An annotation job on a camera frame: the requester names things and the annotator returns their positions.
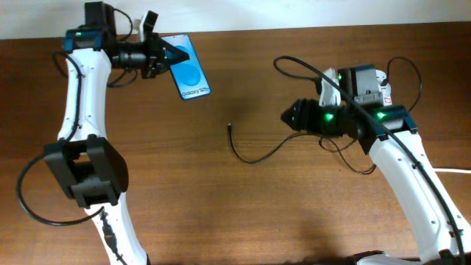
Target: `black plastic housing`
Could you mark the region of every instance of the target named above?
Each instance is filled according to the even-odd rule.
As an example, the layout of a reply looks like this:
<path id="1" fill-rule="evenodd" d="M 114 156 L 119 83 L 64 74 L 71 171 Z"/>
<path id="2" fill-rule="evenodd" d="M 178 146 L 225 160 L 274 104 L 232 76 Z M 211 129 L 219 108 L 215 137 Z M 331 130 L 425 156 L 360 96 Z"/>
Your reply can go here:
<path id="1" fill-rule="evenodd" d="M 129 176 L 123 157 L 103 137 L 89 135 L 87 140 L 45 145 L 44 160 L 64 194 L 81 208 L 110 202 L 118 204 L 127 190 Z M 89 161 L 79 162 L 80 156 Z"/>
<path id="2" fill-rule="evenodd" d="M 373 64 L 338 70 L 340 89 L 350 96 L 363 96 L 378 90 L 376 69 Z"/>
<path id="3" fill-rule="evenodd" d="M 402 105 L 391 105 L 366 109 L 379 123 L 393 133 L 417 132 L 417 126 Z M 363 118 L 348 106 L 320 107 L 314 99 L 298 99 L 282 115 L 281 119 L 291 129 L 305 130 L 324 137 L 340 137 L 345 134 L 358 139 L 364 153 L 368 155 L 376 139 L 386 140 L 383 128 Z"/>
<path id="4" fill-rule="evenodd" d="M 85 3 L 85 25 L 107 27 L 116 36 L 114 8 L 102 1 Z"/>

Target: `wood grain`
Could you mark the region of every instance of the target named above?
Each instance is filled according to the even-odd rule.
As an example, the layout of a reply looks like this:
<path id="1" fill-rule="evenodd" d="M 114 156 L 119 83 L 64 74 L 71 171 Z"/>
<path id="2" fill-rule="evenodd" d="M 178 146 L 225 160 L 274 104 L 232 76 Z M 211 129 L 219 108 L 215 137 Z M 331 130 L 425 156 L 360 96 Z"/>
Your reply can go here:
<path id="1" fill-rule="evenodd" d="M 236 147 L 257 158 L 291 133 L 280 114 L 299 98 L 317 98 L 311 82 L 272 67 L 290 54 L 319 69 L 393 56 L 416 62 L 424 94 L 412 113 L 434 166 L 468 167 L 471 158 L 471 24 L 349 26 L 190 34 L 213 93 L 184 102 L 170 74 L 107 92 L 106 125 L 130 170 L 128 206 L 153 264 L 281 264 L 385 250 L 417 256 L 413 234 L 386 179 L 350 172 L 317 139 L 294 139 L 265 163 L 242 164 Z M 59 39 L 0 41 L 0 259 L 2 264 L 107 264 L 92 224 L 48 227 L 15 198 L 24 164 L 55 141 L 67 81 L 54 69 Z M 288 63 L 290 71 L 306 73 Z M 410 105 L 417 78 L 392 66 L 395 103 Z M 345 152 L 369 167 L 359 145 Z M 471 219 L 468 176 L 440 174 Z M 30 206 L 50 219 L 84 216 L 44 163 L 24 183 Z"/>

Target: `cable connector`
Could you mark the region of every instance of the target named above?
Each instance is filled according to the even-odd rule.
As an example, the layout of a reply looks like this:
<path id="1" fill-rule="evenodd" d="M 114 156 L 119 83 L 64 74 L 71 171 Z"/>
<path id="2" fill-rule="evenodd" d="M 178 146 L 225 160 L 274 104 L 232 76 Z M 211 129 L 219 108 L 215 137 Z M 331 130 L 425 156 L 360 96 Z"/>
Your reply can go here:
<path id="1" fill-rule="evenodd" d="M 118 241 L 116 240 L 116 235 L 111 228 L 111 225 L 108 224 L 106 220 L 106 216 L 108 213 L 102 211 L 100 214 L 100 220 L 103 221 L 103 236 L 105 238 L 106 245 L 110 248 L 110 250 L 116 255 L 116 260 L 123 263 L 123 265 L 127 265 L 126 262 L 123 260 L 123 255 L 118 254 Z"/>
<path id="2" fill-rule="evenodd" d="M 381 84 L 380 84 L 380 86 L 382 86 L 382 87 L 383 87 L 383 86 L 386 86 L 386 85 L 388 85 L 388 84 L 389 84 L 389 78 L 388 78 L 388 77 L 386 77 L 386 78 L 385 78 L 383 81 L 381 81 Z"/>

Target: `phone screen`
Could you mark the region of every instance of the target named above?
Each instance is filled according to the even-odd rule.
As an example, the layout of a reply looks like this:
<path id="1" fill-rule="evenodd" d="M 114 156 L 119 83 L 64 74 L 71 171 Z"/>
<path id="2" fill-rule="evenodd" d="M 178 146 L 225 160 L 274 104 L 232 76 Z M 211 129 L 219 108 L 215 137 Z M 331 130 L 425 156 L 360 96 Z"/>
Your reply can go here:
<path id="1" fill-rule="evenodd" d="M 188 53 L 190 60 L 170 66 L 171 75 L 175 85 L 178 87 L 183 100 L 194 99 L 211 93 L 208 81 L 203 69 L 199 64 L 198 57 L 191 44 L 190 37 L 186 34 L 162 37 L 162 39 L 172 46 Z"/>

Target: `green led light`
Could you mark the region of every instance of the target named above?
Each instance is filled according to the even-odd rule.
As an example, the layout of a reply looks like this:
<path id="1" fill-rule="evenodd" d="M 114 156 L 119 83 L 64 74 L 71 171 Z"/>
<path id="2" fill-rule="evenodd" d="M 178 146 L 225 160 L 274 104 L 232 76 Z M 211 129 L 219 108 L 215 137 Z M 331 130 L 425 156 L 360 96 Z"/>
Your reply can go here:
<path id="1" fill-rule="evenodd" d="M 332 119 L 333 119 L 333 114 L 330 114 L 330 113 L 325 114 L 326 121 L 332 121 Z"/>
<path id="2" fill-rule="evenodd" d="M 382 119 L 384 118 L 386 114 L 382 113 L 382 112 L 379 112 L 379 113 L 376 113 L 376 116 L 379 118 L 379 119 Z"/>

